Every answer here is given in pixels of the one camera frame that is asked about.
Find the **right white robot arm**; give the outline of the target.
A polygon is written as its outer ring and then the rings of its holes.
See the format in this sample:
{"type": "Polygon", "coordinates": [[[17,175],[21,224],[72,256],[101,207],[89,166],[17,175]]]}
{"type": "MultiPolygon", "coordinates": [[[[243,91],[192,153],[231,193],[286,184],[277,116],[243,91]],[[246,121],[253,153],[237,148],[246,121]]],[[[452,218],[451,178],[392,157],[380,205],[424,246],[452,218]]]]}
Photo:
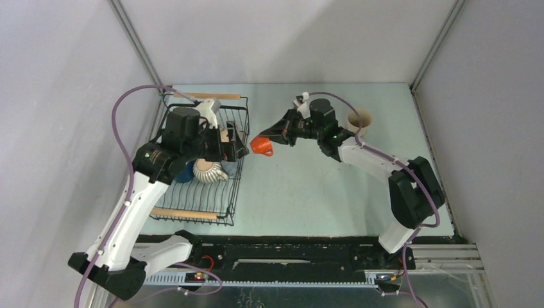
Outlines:
{"type": "Polygon", "coordinates": [[[445,195],[430,162],[423,157],[403,160],[363,142],[339,125],[328,99],[309,101],[301,95],[293,104],[277,123],[250,142],[252,151],[272,156],[274,143],[294,146],[298,139],[312,139],[325,156],[383,180],[394,220],[379,235],[373,260],[381,268],[390,268],[399,259],[398,251],[425,226],[428,217],[435,218],[433,227],[441,222],[438,210],[445,204],[445,195]]]}

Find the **small orange cup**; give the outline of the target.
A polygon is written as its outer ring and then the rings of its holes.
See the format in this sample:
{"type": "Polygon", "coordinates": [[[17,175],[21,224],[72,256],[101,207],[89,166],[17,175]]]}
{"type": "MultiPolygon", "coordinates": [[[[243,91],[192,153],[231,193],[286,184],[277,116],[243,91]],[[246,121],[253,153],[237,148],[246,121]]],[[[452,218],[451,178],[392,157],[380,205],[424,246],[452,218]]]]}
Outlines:
{"type": "Polygon", "coordinates": [[[251,150],[254,154],[271,157],[274,154],[272,142],[268,137],[256,136],[250,142],[251,150]]]}

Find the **seashell coral print mug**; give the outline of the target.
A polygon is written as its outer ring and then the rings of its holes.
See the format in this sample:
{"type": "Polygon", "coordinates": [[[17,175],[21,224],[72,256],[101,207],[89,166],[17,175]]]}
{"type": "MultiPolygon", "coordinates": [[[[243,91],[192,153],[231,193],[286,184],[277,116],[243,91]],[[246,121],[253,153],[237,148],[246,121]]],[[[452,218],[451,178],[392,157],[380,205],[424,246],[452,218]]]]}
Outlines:
{"type": "Polygon", "coordinates": [[[373,122],[372,114],[363,108],[356,108],[346,116],[345,126],[350,132],[356,133],[360,139],[364,139],[368,128],[373,122]]]}

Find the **dark blue mug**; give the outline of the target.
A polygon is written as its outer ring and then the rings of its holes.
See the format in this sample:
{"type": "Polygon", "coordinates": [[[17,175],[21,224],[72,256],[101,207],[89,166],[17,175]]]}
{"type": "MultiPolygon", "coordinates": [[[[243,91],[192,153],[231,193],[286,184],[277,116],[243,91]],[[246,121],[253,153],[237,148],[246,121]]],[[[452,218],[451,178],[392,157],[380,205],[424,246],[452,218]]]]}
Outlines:
{"type": "Polygon", "coordinates": [[[194,161],[188,162],[185,169],[174,178],[175,182],[181,184],[191,182],[194,178],[193,167],[194,161]]]}

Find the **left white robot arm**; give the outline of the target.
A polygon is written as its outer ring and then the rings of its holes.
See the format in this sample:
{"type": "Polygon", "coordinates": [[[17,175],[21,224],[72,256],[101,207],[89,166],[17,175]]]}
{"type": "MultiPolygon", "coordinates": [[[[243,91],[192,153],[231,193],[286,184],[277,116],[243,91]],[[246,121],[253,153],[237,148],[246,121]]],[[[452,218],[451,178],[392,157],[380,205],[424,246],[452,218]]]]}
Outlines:
{"type": "Polygon", "coordinates": [[[124,192],[103,231],[86,252],[73,253],[68,265],[120,300],[134,297],[144,281],[179,262],[195,267],[203,258],[198,238],[186,231],[137,248],[148,216],[187,163],[237,162],[248,153],[235,121],[216,111],[176,107],[164,128],[136,152],[124,192]]]}

